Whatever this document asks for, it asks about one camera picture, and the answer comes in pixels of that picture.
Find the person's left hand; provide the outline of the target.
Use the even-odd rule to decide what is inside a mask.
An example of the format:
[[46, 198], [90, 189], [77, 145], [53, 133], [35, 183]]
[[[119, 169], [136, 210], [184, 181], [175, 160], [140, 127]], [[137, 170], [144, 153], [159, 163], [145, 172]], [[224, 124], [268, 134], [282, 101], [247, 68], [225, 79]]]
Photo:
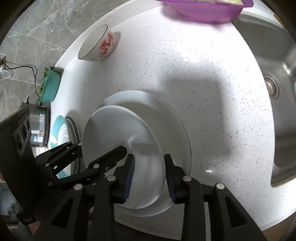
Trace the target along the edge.
[[32, 235], [39, 229], [39, 227], [42, 224], [39, 221], [35, 221], [34, 223], [31, 223], [28, 225], [28, 228], [30, 230], [30, 232], [32, 233]]

